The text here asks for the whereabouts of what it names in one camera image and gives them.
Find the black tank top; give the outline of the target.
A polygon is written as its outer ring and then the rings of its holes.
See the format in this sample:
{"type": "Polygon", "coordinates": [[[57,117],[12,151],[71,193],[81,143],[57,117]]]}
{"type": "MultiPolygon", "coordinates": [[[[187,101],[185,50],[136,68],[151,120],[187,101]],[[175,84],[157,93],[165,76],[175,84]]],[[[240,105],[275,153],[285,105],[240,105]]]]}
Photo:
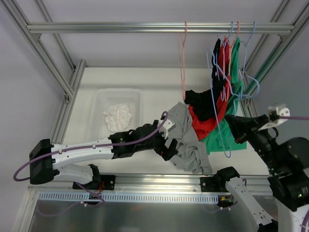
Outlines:
{"type": "Polygon", "coordinates": [[[204,92],[196,93],[193,90],[185,91],[184,102],[193,108],[194,114],[199,121],[207,121],[208,119],[215,117],[217,110],[217,101],[220,98],[226,80],[223,75],[220,74],[219,68],[215,65],[219,61],[219,53],[221,49],[221,40],[217,39],[214,46],[213,54],[211,58],[212,68],[212,87],[204,92]]]}

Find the green tank top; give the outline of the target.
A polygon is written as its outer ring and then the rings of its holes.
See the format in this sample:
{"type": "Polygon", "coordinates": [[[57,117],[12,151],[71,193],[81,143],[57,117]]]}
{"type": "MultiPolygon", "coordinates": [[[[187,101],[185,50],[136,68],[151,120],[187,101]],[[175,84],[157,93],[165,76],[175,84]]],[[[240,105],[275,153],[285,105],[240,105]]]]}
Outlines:
{"type": "MultiPolygon", "coordinates": [[[[236,94],[240,94],[240,89],[242,86],[244,86],[244,84],[239,79],[239,47],[240,47],[240,38],[238,37],[235,42],[234,49],[232,52],[231,80],[230,80],[232,90],[236,94]]],[[[235,109],[233,105],[233,100],[235,99],[236,97],[234,97],[230,91],[230,97],[227,103],[227,109],[226,109],[224,116],[226,115],[235,116],[236,115],[237,110],[238,110],[239,101],[235,102],[235,106],[236,106],[236,109],[235,109]]],[[[220,129],[222,131],[225,151],[229,151],[230,148],[232,151],[244,150],[247,148],[247,143],[237,144],[234,141],[234,138],[232,136],[228,123],[224,118],[220,122],[220,129]]],[[[223,145],[222,145],[217,128],[211,131],[208,134],[208,136],[202,140],[202,142],[206,144],[206,149],[207,149],[208,154],[210,154],[211,152],[223,152],[223,145]]]]}

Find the blue hanger with black top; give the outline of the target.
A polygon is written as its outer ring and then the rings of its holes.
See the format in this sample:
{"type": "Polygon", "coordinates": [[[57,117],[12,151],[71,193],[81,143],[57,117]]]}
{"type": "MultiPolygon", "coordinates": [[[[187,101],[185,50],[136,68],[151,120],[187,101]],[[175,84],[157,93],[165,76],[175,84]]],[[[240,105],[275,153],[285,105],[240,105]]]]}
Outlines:
{"type": "Polygon", "coordinates": [[[228,101],[230,94],[227,78],[229,77],[230,72],[231,53],[233,47],[233,43],[230,44],[229,37],[233,29],[234,23],[232,22],[230,34],[225,36],[223,40],[220,38],[217,39],[211,57],[212,90],[216,96],[221,98],[221,101],[225,102],[228,101]]]}

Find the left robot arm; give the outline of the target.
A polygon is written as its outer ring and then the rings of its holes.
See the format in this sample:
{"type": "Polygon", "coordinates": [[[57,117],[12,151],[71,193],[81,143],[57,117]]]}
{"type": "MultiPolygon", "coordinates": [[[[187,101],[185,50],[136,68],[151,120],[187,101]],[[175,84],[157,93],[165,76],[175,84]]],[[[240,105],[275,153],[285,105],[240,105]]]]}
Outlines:
{"type": "Polygon", "coordinates": [[[29,154],[30,183],[41,185],[53,180],[72,181],[87,189],[97,189],[101,183],[98,166],[81,166],[81,162],[129,158],[146,150],[153,150],[165,161],[170,160],[178,153],[176,139],[166,145],[175,127],[176,124],[170,120],[155,120],[153,124],[81,145],[53,145],[50,139],[43,139],[29,154]]]}

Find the white plastic basket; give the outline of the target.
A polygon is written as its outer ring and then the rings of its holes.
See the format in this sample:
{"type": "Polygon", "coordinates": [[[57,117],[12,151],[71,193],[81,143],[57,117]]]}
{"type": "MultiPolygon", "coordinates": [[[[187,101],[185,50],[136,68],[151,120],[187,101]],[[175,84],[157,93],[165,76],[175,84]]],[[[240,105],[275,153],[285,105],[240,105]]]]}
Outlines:
{"type": "Polygon", "coordinates": [[[94,96],[88,139],[98,141],[141,125],[142,95],[138,89],[100,89],[94,96]]]}

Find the white tank top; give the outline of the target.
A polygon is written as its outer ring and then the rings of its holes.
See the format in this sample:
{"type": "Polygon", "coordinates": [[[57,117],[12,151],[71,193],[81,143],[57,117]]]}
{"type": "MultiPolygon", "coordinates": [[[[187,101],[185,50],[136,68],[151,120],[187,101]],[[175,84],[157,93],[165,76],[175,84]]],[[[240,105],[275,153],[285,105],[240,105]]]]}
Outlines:
{"type": "Polygon", "coordinates": [[[109,131],[124,131],[130,124],[132,114],[126,104],[116,104],[109,106],[103,114],[105,115],[105,123],[109,131]]]}

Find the pink wire hanger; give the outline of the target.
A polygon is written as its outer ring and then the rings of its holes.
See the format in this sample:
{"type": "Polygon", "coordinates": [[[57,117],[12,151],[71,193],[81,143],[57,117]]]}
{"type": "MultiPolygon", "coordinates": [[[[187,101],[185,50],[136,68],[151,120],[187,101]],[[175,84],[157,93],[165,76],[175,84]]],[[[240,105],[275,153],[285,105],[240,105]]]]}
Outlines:
{"type": "Polygon", "coordinates": [[[179,34],[178,37],[178,52],[179,52],[179,61],[180,61],[180,75],[181,75],[181,87],[182,87],[182,99],[185,100],[185,43],[188,31],[188,24],[184,22],[184,36],[179,34]]]}

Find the aluminium hanging rail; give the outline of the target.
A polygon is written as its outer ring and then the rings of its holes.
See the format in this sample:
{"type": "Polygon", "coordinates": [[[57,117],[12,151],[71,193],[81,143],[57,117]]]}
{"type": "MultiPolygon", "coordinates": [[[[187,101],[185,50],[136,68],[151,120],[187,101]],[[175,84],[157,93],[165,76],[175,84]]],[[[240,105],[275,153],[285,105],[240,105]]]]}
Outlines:
{"type": "Polygon", "coordinates": [[[45,22],[27,25],[32,33],[205,33],[283,34],[295,29],[284,23],[152,23],[152,22],[45,22]]]}

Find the pink hanger with green top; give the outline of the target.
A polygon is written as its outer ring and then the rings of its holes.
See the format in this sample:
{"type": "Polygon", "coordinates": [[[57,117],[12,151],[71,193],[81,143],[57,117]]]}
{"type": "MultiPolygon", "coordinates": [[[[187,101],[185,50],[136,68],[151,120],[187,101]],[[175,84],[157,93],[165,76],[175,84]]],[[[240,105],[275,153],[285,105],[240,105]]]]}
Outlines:
{"type": "Polygon", "coordinates": [[[239,37],[239,32],[240,32],[240,22],[237,21],[237,33],[236,33],[236,36],[232,42],[232,45],[230,46],[230,53],[229,53],[229,66],[228,66],[228,74],[229,76],[231,76],[231,63],[232,63],[232,52],[233,52],[233,49],[234,49],[234,45],[235,45],[235,42],[237,40],[237,38],[239,37]]]}

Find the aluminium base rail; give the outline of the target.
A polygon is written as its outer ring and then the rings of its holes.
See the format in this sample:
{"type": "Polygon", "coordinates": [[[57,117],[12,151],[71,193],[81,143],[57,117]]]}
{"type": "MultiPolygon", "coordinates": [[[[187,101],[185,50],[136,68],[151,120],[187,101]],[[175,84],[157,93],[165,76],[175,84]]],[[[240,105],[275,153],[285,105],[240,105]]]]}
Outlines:
{"type": "MultiPolygon", "coordinates": [[[[115,175],[115,192],[130,193],[226,193],[227,191],[201,190],[212,176],[188,174],[111,174],[115,175]]],[[[247,189],[254,195],[271,195],[267,175],[240,176],[246,179],[247,189]]],[[[43,185],[29,185],[28,190],[71,191],[73,183],[53,181],[43,185]]]]}

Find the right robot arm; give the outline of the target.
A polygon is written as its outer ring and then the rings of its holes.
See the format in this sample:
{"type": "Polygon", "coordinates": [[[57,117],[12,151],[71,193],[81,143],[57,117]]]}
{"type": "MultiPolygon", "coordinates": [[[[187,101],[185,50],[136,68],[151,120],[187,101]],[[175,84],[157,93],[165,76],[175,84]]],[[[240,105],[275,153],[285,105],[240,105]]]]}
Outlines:
{"type": "Polygon", "coordinates": [[[309,141],[292,138],[282,144],[268,133],[275,118],[226,115],[225,119],[238,144],[248,142],[268,167],[268,182],[276,200],[278,220],[270,216],[247,190],[239,173],[232,166],[217,171],[214,182],[228,191],[256,232],[307,232],[309,230],[309,141]]]}

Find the grey tank top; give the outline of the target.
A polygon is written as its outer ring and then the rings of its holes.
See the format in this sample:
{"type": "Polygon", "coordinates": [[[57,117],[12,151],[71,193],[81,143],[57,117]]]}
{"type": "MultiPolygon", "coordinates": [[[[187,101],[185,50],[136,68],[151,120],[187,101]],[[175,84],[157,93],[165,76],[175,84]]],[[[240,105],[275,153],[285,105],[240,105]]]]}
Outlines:
{"type": "Polygon", "coordinates": [[[169,132],[166,146],[169,146],[172,139],[176,139],[178,150],[178,154],[170,161],[178,170],[193,174],[212,174],[206,145],[197,138],[188,107],[181,102],[177,103],[168,111],[168,119],[176,123],[176,127],[169,132]]]}

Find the red tank top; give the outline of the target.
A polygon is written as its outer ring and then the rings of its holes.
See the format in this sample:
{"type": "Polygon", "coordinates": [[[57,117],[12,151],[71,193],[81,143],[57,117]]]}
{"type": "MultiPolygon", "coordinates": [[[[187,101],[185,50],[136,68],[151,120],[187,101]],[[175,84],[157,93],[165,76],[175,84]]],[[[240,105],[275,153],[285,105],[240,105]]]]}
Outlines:
{"type": "MultiPolygon", "coordinates": [[[[226,109],[227,109],[227,102],[222,102],[220,99],[217,101],[217,106],[219,108],[218,118],[221,122],[224,118],[226,109]]],[[[197,134],[199,140],[203,140],[208,136],[208,134],[213,131],[217,127],[216,118],[212,117],[207,121],[199,121],[197,116],[193,112],[192,106],[189,105],[189,112],[192,117],[192,126],[197,134]]]]}

